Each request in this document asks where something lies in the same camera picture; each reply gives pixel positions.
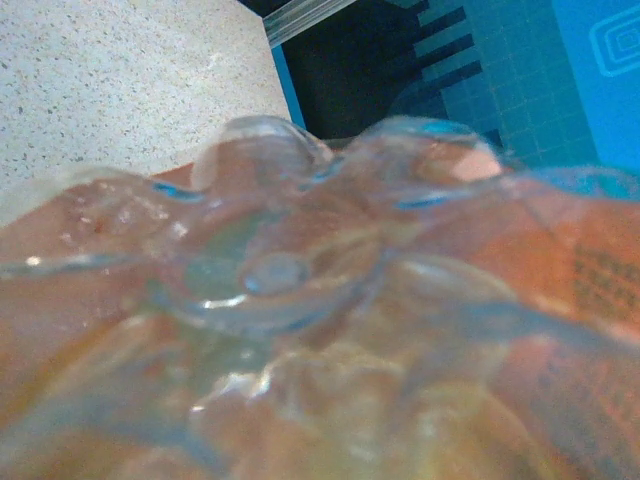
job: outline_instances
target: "blue tiled wall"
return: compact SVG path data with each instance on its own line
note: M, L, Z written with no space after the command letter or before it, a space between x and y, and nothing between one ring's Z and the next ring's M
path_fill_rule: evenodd
M505 146L529 166L597 163L551 0L462 3Z
M597 163L551 0L430 0L418 16L428 25L460 7L464 20L415 45L420 57L473 37L471 48L422 71L428 83L480 61L482 72L440 91L448 118L499 131L505 148L531 167Z

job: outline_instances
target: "blue tile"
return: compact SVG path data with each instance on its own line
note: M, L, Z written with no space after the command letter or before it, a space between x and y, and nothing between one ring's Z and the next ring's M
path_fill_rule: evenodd
M509 56L509 47L502 35L494 35L478 40L476 45L490 61L502 60Z
M571 165L572 157L564 145L552 148L541 154L543 162L549 167Z
M538 152L536 139L529 130L510 137L508 144L520 157L535 154Z
M582 112L582 100L575 86L556 90L553 95L555 106L562 115Z
M482 2L482 4L486 7L493 8L497 11L502 5L507 3L509 0L491 0L491 2L487 2L486 0Z
M573 70L571 69L571 64L565 59L547 65L547 67L545 68L545 75L549 83L555 88L575 85L575 79L573 76Z
M500 112L505 131L517 133L526 130L531 125L529 113L524 105Z
M591 136L589 123L584 113L574 113L564 117L560 122L562 134L568 142Z
M500 120L497 115L490 115L484 118L477 118L473 121L473 128L478 132L488 132L500 127Z
M486 2L482 0L466 0L464 4L464 9L467 12L467 15L482 12L482 10L486 7Z
M438 99L429 98L424 101L420 101L420 104L424 105L425 108L441 108L444 107L442 101L438 101Z
M437 0L435 2L430 2L430 8L435 8L443 12L450 12L451 10L455 10L461 5L461 1L459 0Z
M487 63L483 68L489 77L489 84L495 87L511 83L516 76L513 62L509 58Z
M489 82L484 73L474 75L473 77L465 80L464 88L470 97L476 95L486 95L489 92Z
M527 102L527 113L531 124L534 126L546 123L550 117L555 118L553 97L541 97Z
M524 76L542 70L544 61L534 47L524 47L512 55L516 75Z
M472 25L481 36L491 36L502 32L502 21L495 10L483 9L473 15Z
M469 22L469 25L471 26L471 32L473 33L473 36L476 37L484 34L484 31L480 31L482 26L480 25L480 22L478 21L479 18L475 14L475 12L470 10L466 5L464 7L464 11L467 14L467 22Z
M571 161L576 165L598 163L595 146L590 138L578 140L567 145Z
M493 95L491 95L489 92L487 92L486 95L480 95L478 97L472 98L470 103L476 118L495 115L498 112L498 109L496 108L496 102L493 99Z
M444 103L455 103L467 98L467 91L465 89L464 83L466 82L456 83L455 85L443 89L441 93Z
M534 41L534 37L529 32L529 29L524 25L506 29L504 31L504 36L507 40L509 50L513 53L522 49L523 46L531 45Z
M524 97L516 83L497 87L493 94L499 110L509 110L524 103Z
M485 52L479 47L477 48L477 50L478 50L478 56L480 57L480 63L482 64L482 70L484 71L487 68L487 63L491 62L493 56L491 55L491 52Z
M525 14L524 4L517 0L504 2L498 9L498 17L504 26L513 25L515 19L522 18Z
M549 150L561 146L564 143L564 136L557 121L547 122L535 129L536 143L541 151Z
M555 14L549 7L538 5L538 10L533 15L527 15L529 29L534 38L542 41L549 35L553 35L553 30L558 30L558 24L555 20Z
M536 42L535 45L540 57L547 59L548 62L567 58L567 52L561 40L547 38Z
M519 77L518 84L527 100L534 100L552 93L544 72L540 70L531 75Z
M453 105L447 105L447 114L451 120L460 123L468 123L473 120L473 110L469 102L458 102Z

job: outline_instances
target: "speckled countertop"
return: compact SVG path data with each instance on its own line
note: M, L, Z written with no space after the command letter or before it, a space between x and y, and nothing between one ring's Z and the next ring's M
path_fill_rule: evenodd
M5 0L0 45L0 190L82 162L160 172L233 117L289 116L235 0Z

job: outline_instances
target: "blue surface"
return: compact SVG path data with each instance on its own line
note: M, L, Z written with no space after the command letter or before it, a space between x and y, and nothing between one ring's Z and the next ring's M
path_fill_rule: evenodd
M296 89L293 86L293 81L291 80L291 75L289 74L289 67L287 66L287 60L284 56L284 52L282 51L282 47L276 47L272 49L271 53L273 54L273 60L276 64L276 70L278 71L278 76L280 77L280 84L282 85L284 98L287 101L287 107L289 108L291 121L295 125L306 129L302 110L300 110L300 103L298 103Z
M182 188L178 188L175 185L171 185L163 182L156 182L153 185L153 189L156 192L164 193L166 196L173 198L175 200L185 202L185 203L198 203L204 200L205 195L199 192L191 192L189 190L184 190Z
M602 163L640 171L638 1L553 4Z
M472 34L472 48L422 72L431 80L480 59L481 73L440 92L448 118L498 130L531 167L599 163L551 0L432 0L419 18L424 25L460 7L465 20L415 45L425 55ZM631 37L623 40L630 48Z

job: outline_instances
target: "transparent plastic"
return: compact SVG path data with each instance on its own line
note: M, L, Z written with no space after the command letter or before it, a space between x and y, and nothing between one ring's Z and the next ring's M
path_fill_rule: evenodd
M34 191L0 231L0 477L640 477L640 182L504 163L451 122L333 154L258 117L197 188Z

